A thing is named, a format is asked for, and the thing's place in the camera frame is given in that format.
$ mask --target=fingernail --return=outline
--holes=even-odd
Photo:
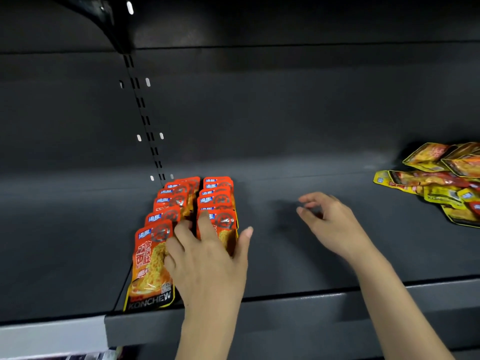
[[[254,233],[254,228],[249,226],[245,229],[244,233],[246,237],[251,238],[252,234]]]

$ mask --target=hand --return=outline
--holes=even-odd
[[[353,265],[365,251],[375,248],[352,210],[333,196],[315,192],[298,199],[304,207],[297,213],[329,250],[340,255]],[[323,218],[318,218],[309,209],[321,206]]]
[[[189,221],[180,221],[175,236],[166,241],[170,272],[185,304],[186,321],[225,319],[235,325],[247,279],[247,253],[253,228],[238,237],[233,258],[228,255],[208,213],[198,219],[201,241],[193,236]]]

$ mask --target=forearm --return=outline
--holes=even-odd
[[[385,359],[454,359],[377,249],[369,249],[351,265]]]
[[[188,318],[183,321],[176,360],[225,360],[235,332],[236,317]]]

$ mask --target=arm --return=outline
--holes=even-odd
[[[355,271],[385,359],[454,360],[351,209],[320,192],[299,200],[305,206],[297,209],[303,221]],[[315,206],[322,207],[322,219],[308,210]]]
[[[201,241],[188,221],[166,242],[170,272],[185,305],[176,360],[225,360],[235,332],[247,279],[247,253],[253,228],[244,230],[231,258],[207,213],[200,215]]]

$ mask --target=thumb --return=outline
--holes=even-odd
[[[310,210],[303,207],[297,207],[298,216],[305,222],[310,230],[316,235],[315,231],[323,224],[323,221],[315,216]]]
[[[237,263],[247,263],[247,254],[248,254],[248,247],[250,245],[250,238],[254,233],[253,227],[248,227],[243,230],[238,237],[237,246],[235,247],[235,253],[233,254],[233,260]]]

